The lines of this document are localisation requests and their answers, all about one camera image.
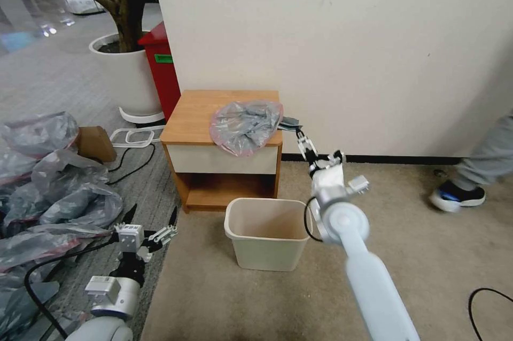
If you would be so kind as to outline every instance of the cardboard box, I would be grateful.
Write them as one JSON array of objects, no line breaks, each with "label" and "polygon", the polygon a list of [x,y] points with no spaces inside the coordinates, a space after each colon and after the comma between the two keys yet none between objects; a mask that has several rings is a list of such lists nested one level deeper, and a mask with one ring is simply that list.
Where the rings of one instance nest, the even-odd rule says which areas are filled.
[{"label": "cardboard box", "polygon": [[100,126],[80,127],[76,145],[79,155],[83,157],[99,159],[103,163],[116,160],[116,151],[111,140]]}]

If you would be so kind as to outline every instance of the red trash bin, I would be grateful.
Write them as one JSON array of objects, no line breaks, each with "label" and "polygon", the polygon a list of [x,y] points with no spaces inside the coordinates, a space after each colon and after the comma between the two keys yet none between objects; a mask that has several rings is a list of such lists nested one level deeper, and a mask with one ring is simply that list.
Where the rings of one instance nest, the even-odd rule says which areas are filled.
[{"label": "red trash bin", "polygon": [[146,50],[146,57],[150,63],[153,81],[167,122],[180,99],[180,88],[164,22],[139,39],[139,44]]}]

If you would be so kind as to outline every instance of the white planter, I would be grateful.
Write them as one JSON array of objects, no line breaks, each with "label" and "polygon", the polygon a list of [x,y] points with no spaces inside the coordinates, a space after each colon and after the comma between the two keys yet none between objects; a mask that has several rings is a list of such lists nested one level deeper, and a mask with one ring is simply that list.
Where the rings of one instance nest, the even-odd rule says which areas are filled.
[{"label": "white planter", "polygon": [[100,64],[105,85],[119,106],[121,116],[133,123],[150,123],[164,118],[146,52],[98,51],[102,45],[116,40],[117,34],[99,37],[89,44],[89,50]]}]

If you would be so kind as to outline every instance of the wooden nightstand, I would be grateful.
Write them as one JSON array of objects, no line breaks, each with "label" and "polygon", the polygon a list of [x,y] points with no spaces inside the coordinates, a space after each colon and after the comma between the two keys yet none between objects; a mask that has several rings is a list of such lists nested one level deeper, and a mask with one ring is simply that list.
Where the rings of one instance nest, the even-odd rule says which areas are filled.
[{"label": "wooden nightstand", "polygon": [[282,132],[254,155],[235,157],[217,147],[209,133],[212,114],[230,102],[279,102],[278,91],[186,90],[160,135],[173,178],[189,210],[224,211],[235,198],[276,198]]}]

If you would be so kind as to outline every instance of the plant soil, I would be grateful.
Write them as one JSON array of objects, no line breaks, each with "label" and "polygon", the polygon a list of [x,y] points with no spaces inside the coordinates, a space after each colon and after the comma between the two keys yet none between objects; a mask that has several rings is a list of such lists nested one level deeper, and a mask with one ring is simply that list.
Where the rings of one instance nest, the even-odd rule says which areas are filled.
[{"label": "plant soil", "polygon": [[[137,51],[143,50],[143,47],[139,46]],[[98,49],[99,52],[103,53],[119,53],[119,41],[114,41],[109,44],[104,44]]]}]

